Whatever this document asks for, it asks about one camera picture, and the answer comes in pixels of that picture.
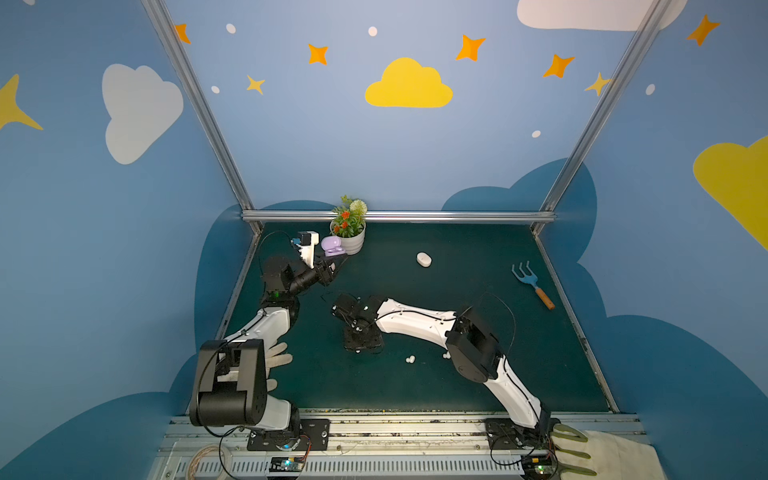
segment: white cloud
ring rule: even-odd
[[[112,120],[107,148],[123,165],[134,163],[181,116],[184,98],[176,84],[147,66],[107,67],[101,79],[104,105]]]
[[[672,0],[661,27],[674,22],[687,0]],[[532,28],[634,31],[653,0],[520,0],[518,18]]]

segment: wooden handle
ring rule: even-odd
[[[554,303],[552,303],[552,300],[550,300],[547,294],[544,293],[544,290],[537,288],[536,295],[538,295],[541,301],[544,302],[544,305],[546,305],[547,308],[549,308],[550,310],[554,310]]]

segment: white flower pot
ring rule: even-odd
[[[362,242],[366,239],[366,228],[367,226],[362,228],[360,235],[355,235],[351,238],[339,237],[341,240],[341,246],[344,250],[346,250],[347,254],[354,255],[360,251],[362,248]],[[331,223],[330,229],[331,233],[333,233],[333,223]]]

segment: garden rake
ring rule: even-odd
[[[525,270],[523,270],[523,263],[520,262],[520,275],[518,275],[517,272],[515,272],[515,266],[512,265],[512,273],[523,283],[527,283],[528,285],[532,286],[534,290],[536,290],[536,295],[541,299],[542,302],[544,302],[544,305],[547,306],[550,310],[554,309],[554,303],[552,303],[552,300],[549,299],[546,293],[544,293],[544,290],[540,289],[538,285],[536,285],[536,282],[538,282],[538,277],[535,273],[533,273],[533,270],[531,270],[531,267],[528,265],[530,262],[525,262],[525,268],[528,269],[529,273],[526,273]]]

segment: potted plant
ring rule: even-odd
[[[341,197],[341,206],[333,209],[336,218],[331,221],[331,233],[341,239],[341,246],[349,255],[358,253],[366,239],[368,206],[360,199]]]

